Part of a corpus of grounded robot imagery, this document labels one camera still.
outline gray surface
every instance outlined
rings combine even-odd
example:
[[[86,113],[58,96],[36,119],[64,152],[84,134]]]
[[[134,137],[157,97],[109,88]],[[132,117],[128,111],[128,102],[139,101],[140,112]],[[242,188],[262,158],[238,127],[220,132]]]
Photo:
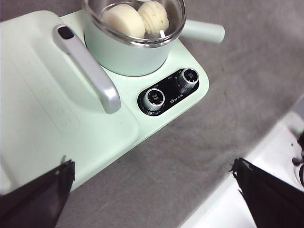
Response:
[[[292,110],[304,119],[304,96],[292,107]]]
[[[73,191],[57,228],[178,227],[304,93],[303,0],[186,0],[221,45],[182,38],[210,89],[195,107]],[[78,0],[2,0],[3,19]]]

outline silver handle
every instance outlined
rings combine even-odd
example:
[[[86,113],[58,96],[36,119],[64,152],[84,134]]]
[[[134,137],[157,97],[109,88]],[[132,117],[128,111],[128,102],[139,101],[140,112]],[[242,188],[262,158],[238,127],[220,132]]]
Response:
[[[118,91],[106,72],[87,50],[79,37],[66,25],[53,28],[53,40],[67,53],[82,70],[95,89],[106,113],[113,114],[120,109]]]

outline control knob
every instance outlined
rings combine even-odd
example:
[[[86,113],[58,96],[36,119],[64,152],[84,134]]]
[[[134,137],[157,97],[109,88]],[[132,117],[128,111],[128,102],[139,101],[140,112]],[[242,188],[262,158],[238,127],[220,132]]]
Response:
[[[145,109],[156,112],[160,110],[165,103],[165,95],[159,89],[149,89],[143,97],[143,106]]]
[[[199,81],[199,74],[195,69],[186,68],[178,76],[178,83],[180,85],[180,93],[188,93]]]

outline pot handle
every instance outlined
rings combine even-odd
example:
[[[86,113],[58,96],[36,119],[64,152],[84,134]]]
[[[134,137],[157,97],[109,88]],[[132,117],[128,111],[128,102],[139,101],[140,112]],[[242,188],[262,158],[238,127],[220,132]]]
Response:
[[[181,36],[219,44],[224,39],[225,29],[217,24],[186,20]]]

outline control panel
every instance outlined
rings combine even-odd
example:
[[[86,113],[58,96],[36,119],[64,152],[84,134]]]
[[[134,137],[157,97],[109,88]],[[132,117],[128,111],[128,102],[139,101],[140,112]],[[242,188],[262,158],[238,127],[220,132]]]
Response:
[[[158,116],[196,91],[199,85],[199,74],[195,69],[180,69],[142,91],[137,104],[146,115]]]

